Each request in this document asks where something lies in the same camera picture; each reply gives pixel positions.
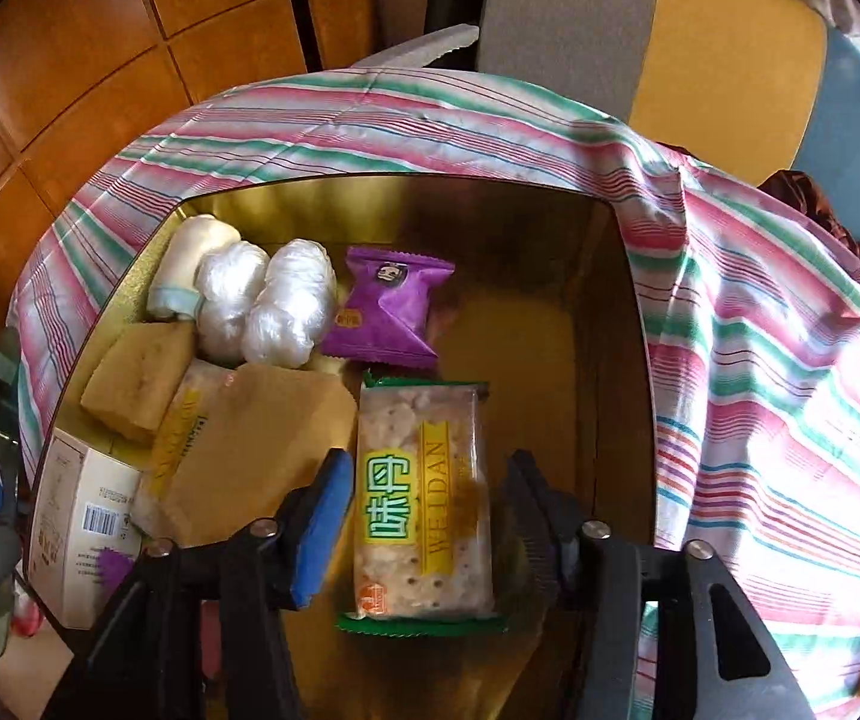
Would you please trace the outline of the yellow sponge block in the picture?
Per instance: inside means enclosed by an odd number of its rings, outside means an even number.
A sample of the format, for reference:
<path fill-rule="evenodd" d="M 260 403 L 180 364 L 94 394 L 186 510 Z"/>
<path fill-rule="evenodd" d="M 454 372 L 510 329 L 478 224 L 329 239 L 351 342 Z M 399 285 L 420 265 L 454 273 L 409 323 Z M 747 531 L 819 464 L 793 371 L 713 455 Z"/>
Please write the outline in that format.
<path fill-rule="evenodd" d="M 151 445 L 195 354 L 190 322 L 129 323 L 95 367 L 80 406 L 113 433 Z"/>
<path fill-rule="evenodd" d="M 313 481 L 327 452 L 347 450 L 357 401 L 332 374 L 245 364 L 218 390 L 179 462 L 162 511 L 181 546 L 224 541 Z"/>

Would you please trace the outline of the green cracker packet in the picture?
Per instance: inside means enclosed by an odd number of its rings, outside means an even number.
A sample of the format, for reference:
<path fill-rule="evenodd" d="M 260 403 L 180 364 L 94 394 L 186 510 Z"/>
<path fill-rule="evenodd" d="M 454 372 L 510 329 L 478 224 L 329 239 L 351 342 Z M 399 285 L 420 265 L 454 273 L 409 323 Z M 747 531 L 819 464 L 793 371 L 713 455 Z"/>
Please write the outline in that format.
<path fill-rule="evenodd" d="M 163 511 L 178 466 L 211 416 L 214 403 L 235 376 L 227 367 L 195 359 L 176 388 L 152 444 L 149 468 L 140 475 L 131 507 L 136 527 L 149 538 L 172 538 L 173 523 Z"/>
<path fill-rule="evenodd" d="M 484 382 L 366 376 L 357 415 L 354 610 L 377 637 L 500 632 L 492 577 Z"/>

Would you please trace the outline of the white medicine box gold print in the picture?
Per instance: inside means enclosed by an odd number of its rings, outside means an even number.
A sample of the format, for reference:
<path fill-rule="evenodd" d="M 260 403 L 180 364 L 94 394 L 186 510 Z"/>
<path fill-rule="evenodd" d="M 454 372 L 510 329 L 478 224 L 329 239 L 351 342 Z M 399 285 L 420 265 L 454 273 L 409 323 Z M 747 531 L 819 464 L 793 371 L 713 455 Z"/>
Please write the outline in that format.
<path fill-rule="evenodd" d="M 139 488 L 134 466 L 58 429 L 51 436 L 37 488 L 26 578 L 63 628 L 90 629 L 105 605 L 98 559 L 111 550 L 139 553 L 131 523 Z"/>

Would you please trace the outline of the purple snack packet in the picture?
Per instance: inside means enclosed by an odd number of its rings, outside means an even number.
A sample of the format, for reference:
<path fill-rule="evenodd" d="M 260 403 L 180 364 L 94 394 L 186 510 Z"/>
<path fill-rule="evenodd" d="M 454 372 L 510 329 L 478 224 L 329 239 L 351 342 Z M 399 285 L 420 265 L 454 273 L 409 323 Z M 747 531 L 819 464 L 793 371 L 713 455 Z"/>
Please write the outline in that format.
<path fill-rule="evenodd" d="M 347 250 L 345 263 L 354 286 L 320 343 L 321 355 L 432 369 L 438 356 L 427 340 L 430 298 L 455 266 L 428 255 L 358 245 Z"/>
<path fill-rule="evenodd" d="M 131 573 L 136 560 L 119 551 L 105 548 L 97 557 L 98 577 L 100 578 L 101 598 L 110 600 L 126 577 Z"/>

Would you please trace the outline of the white plastic bag ball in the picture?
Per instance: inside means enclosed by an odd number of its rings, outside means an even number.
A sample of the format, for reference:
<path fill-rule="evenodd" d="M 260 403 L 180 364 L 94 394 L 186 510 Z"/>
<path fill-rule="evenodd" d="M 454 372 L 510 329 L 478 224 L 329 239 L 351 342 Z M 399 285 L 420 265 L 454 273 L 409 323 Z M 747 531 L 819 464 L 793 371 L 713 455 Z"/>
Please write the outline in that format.
<path fill-rule="evenodd" d="M 270 257 L 264 288 L 246 317 L 246 362 L 305 366 L 337 309 L 336 271 L 318 242 L 293 239 Z"/>
<path fill-rule="evenodd" d="M 264 286 L 269 257 L 251 242 L 236 241 L 204 255 L 194 286 L 201 293 L 197 349 L 220 366 L 243 362 L 246 317 Z"/>

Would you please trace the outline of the white tube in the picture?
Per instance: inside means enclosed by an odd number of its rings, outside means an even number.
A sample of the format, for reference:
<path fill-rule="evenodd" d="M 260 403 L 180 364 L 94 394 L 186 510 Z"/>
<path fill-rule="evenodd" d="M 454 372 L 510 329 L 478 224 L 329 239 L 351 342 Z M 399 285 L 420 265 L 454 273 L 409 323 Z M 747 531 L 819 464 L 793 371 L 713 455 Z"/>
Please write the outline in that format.
<path fill-rule="evenodd" d="M 194 320 L 202 294 L 196 288 L 202 259 L 240 241 L 240 232 L 212 215 L 186 218 L 168 242 L 147 293 L 147 314 L 155 320 Z"/>

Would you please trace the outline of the gold red storage box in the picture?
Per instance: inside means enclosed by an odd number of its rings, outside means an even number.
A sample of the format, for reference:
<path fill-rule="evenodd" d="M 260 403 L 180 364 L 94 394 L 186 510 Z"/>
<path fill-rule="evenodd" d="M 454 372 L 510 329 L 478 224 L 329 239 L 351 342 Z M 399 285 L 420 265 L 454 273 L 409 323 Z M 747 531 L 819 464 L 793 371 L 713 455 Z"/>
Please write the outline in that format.
<path fill-rule="evenodd" d="M 128 491 L 183 379 L 188 453 L 137 516 L 160 539 L 87 610 L 55 718 L 199 718 L 215 601 L 231 718 L 558 718 L 585 676 L 585 569 L 528 533 L 654 533 L 654 408 L 612 206 L 494 179 L 329 176 L 181 203 L 116 289 L 53 439 Z"/>

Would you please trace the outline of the striped pink green bedsheet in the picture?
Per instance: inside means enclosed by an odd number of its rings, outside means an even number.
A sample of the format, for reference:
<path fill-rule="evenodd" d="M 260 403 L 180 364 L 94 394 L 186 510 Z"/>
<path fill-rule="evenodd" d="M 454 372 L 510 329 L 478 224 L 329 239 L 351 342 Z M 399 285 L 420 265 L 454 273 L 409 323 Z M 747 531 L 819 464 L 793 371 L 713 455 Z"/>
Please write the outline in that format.
<path fill-rule="evenodd" d="M 860 261 L 752 185 L 584 104 L 457 70 L 321 71 L 170 117 L 77 190 L 10 300 L 23 463 L 124 271 L 181 200 L 441 172 L 606 200 L 656 406 L 656 539 L 713 544 L 820 718 L 860 714 Z"/>

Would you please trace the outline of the dark red cloth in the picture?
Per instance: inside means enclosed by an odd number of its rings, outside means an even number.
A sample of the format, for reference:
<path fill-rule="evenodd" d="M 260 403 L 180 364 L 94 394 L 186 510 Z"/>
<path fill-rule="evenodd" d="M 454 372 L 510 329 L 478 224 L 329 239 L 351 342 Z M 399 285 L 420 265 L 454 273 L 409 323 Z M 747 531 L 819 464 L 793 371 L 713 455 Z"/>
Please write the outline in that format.
<path fill-rule="evenodd" d="M 838 221 L 825 193 L 811 176 L 802 171 L 785 169 L 766 177 L 759 188 L 773 199 L 802 213 L 860 260 L 860 242 Z"/>

